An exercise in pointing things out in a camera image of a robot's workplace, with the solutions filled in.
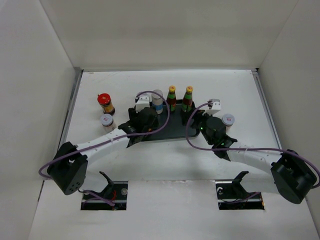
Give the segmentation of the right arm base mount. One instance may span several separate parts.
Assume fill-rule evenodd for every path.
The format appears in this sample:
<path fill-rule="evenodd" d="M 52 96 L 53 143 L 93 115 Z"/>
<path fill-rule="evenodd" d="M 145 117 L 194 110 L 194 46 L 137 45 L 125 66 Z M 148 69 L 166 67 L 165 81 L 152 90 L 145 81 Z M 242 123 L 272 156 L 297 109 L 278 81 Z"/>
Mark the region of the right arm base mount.
<path fill-rule="evenodd" d="M 260 192 L 247 192 L 241 181 L 249 171 L 241 171 L 233 179 L 215 182 L 217 205 L 219 210 L 264 210 Z"/>

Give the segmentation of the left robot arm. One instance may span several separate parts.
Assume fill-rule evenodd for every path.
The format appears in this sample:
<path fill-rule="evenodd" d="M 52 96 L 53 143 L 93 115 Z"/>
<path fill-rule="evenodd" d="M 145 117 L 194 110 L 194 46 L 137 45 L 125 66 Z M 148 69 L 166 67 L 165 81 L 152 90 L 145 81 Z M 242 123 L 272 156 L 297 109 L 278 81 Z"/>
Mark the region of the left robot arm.
<path fill-rule="evenodd" d="M 125 150 L 141 142 L 145 136 L 140 134 L 150 133 L 158 125 L 156 110 L 145 107 L 136 117 L 101 137 L 79 145 L 69 141 L 64 143 L 54 159 L 66 157 L 50 164 L 47 174 L 65 195 L 80 190 L 94 192 L 103 200 L 108 199 L 112 195 L 111 179 L 102 171 L 90 173 L 87 168 L 112 152 Z"/>

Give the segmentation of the silver lid jar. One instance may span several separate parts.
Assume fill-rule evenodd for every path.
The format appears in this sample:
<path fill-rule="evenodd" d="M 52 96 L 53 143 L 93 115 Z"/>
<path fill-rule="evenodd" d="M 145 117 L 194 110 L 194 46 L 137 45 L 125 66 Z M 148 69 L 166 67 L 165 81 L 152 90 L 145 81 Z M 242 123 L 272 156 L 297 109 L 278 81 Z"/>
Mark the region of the silver lid jar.
<path fill-rule="evenodd" d="M 154 93 L 151 94 L 152 106 L 159 115 L 163 112 L 163 92 L 160 89 L 155 89 L 153 91 Z"/>

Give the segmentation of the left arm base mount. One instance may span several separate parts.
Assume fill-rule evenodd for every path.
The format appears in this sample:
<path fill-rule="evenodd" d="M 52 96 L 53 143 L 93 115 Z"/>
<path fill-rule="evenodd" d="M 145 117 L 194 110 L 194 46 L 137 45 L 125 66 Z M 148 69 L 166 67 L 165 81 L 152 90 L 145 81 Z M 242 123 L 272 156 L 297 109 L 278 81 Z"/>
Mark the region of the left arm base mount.
<path fill-rule="evenodd" d="M 89 190 L 93 194 L 80 190 L 82 193 L 82 211 L 125 211 L 127 209 L 128 181 L 113 181 L 104 172 L 99 174 L 103 178 L 101 192 Z"/>

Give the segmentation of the yellow cap sauce bottle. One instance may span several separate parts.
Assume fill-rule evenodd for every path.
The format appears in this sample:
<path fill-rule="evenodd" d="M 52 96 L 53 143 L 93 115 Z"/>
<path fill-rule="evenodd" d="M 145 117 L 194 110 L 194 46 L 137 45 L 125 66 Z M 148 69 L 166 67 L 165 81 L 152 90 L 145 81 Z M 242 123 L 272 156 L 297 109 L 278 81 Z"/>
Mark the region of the yellow cap sauce bottle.
<path fill-rule="evenodd" d="M 181 110 L 183 112 L 189 112 L 192 109 L 193 103 L 193 87 L 187 86 L 184 97 L 182 99 Z"/>
<path fill-rule="evenodd" d="M 176 110 L 176 103 L 177 103 L 176 87 L 174 85 L 171 85 L 168 88 L 168 94 L 167 94 L 166 102 L 169 105 L 170 112 L 174 112 Z"/>

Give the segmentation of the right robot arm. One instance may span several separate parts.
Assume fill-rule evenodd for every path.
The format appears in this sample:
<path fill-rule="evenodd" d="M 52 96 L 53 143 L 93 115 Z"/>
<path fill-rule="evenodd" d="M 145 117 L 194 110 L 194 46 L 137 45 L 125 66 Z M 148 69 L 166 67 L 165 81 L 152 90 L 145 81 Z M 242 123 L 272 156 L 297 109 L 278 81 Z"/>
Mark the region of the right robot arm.
<path fill-rule="evenodd" d="M 284 199 L 300 204 L 310 190 L 320 186 L 320 172 L 293 150 L 250 148 L 226 133 L 223 121 L 203 110 L 186 114 L 187 128 L 198 129 L 211 146 L 208 151 L 218 158 L 261 170 L 273 178 L 274 190 Z"/>

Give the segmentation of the white jar red label lid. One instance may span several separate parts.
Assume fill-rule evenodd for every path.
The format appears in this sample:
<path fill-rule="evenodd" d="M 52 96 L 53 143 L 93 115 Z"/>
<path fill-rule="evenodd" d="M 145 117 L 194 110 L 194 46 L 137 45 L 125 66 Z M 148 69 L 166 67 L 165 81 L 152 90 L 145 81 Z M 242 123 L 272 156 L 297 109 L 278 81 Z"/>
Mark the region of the white jar red label lid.
<path fill-rule="evenodd" d="M 106 131 L 106 133 L 110 133 L 112 132 L 114 129 L 117 128 L 116 123 L 114 122 L 114 118 L 111 114 L 103 114 L 100 117 L 100 123 L 103 126 L 104 130 Z"/>

